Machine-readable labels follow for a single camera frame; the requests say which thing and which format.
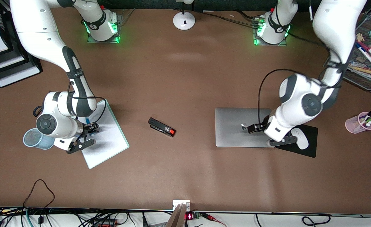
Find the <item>brown table surface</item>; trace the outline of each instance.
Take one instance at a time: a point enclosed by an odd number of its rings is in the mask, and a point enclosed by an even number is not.
[[[251,29],[200,13],[191,30],[180,31],[174,10],[135,10],[120,44],[88,44],[75,9],[53,12],[130,148],[90,170],[80,152],[25,147],[33,108],[68,85],[62,69],[42,61],[43,73],[0,89],[0,206],[21,206],[42,178],[56,195],[52,207],[170,209],[173,199],[186,199],[196,210],[371,214],[371,132],[354,135],[344,126],[371,109],[371,93],[347,82],[335,105],[308,122],[319,129],[316,158],[215,146],[216,107],[256,108],[260,82],[273,69],[317,77],[326,50],[293,37],[287,47],[254,46]],[[316,39],[308,14],[293,24],[296,35]],[[266,80],[262,108],[279,106],[279,85],[289,75]],[[175,137],[150,129],[151,116],[175,128]],[[50,199],[39,184],[27,205]]]

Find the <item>white computer mouse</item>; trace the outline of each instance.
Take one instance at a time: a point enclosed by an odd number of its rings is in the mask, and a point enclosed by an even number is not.
[[[292,128],[290,132],[292,133],[292,136],[298,138],[296,144],[298,145],[299,149],[304,150],[309,147],[309,141],[300,128]]]

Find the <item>mouse pad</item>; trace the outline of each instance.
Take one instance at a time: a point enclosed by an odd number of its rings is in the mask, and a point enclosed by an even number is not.
[[[300,128],[303,131],[303,133],[306,135],[307,141],[309,142],[308,148],[301,150],[296,143],[276,146],[276,148],[284,150],[284,151],[291,151],[291,152],[301,154],[304,156],[308,156],[311,158],[315,158],[316,151],[317,151],[318,128],[308,126],[308,125],[298,125],[295,128]]]

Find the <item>white lamp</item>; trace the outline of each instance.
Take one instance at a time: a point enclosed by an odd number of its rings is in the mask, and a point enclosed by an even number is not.
[[[194,0],[176,0],[178,3],[183,3],[183,11],[177,13],[173,18],[173,24],[180,30],[188,30],[194,27],[195,17],[189,12],[185,12],[185,4],[189,5]]]

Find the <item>pink cup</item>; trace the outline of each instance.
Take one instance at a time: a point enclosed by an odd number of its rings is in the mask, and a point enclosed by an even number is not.
[[[366,124],[361,125],[361,122],[364,120],[364,117],[368,114],[369,112],[361,112],[360,115],[357,115],[353,118],[350,118],[345,121],[345,128],[354,134],[363,132],[363,131],[368,131],[371,130],[371,125],[369,127],[366,127]]]

